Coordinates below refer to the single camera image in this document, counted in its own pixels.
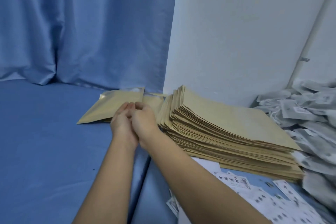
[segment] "person's left hand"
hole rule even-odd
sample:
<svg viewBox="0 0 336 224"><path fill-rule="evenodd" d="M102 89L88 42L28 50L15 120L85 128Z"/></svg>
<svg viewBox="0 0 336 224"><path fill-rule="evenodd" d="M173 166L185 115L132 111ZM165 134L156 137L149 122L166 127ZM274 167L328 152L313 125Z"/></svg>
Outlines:
<svg viewBox="0 0 336 224"><path fill-rule="evenodd" d="M111 120L110 126L114 140L116 138L118 140L122 140L123 142L133 147L135 150L138 145L139 139L132 128L131 120L126 116L130 109L135 109L135 105L133 102L123 103L115 112Z"/></svg>

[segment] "person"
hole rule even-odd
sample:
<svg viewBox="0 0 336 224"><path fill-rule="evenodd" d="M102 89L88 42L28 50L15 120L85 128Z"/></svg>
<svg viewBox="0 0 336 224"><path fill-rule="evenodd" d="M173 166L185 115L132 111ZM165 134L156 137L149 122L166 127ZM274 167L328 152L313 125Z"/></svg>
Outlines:
<svg viewBox="0 0 336 224"><path fill-rule="evenodd" d="M138 144L158 166L191 223L271 223L162 133L148 105L124 103L111 130L111 144L73 224L127 223Z"/></svg>

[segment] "white wall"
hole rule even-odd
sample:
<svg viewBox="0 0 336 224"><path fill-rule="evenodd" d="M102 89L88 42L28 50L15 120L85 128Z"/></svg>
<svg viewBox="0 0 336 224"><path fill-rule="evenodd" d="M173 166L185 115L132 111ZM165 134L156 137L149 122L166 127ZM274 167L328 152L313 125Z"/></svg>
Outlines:
<svg viewBox="0 0 336 224"><path fill-rule="evenodd" d="M326 0L296 77L318 82L336 78L336 0Z"/></svg>
<svg viewBox="0 0 336 224"><path fill-rule="evenodd" d="M323 0L176 0L164 93L249 106L284 88Z"/></svg>

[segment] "blue curtain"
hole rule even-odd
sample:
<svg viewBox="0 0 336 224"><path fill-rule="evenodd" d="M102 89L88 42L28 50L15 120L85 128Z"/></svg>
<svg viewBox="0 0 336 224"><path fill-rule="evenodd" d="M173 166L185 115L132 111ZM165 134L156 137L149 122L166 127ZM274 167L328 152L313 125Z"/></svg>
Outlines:
<svg viewBox="0 0 336 224"><path fill-rule="evenodd" d="M175 0L0 0L0 81L163 89Z"/></svg>

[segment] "person's right arm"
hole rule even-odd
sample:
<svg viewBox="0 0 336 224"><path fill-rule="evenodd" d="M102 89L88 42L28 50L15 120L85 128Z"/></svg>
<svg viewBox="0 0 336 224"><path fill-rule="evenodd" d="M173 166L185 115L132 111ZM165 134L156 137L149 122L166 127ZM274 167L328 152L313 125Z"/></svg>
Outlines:
<svg viewBox="0 0 336 224"><path fill-rule="evenodd" d="M271 223L163 134L148 105L136 103L132 126L193 224Z"/></svg>

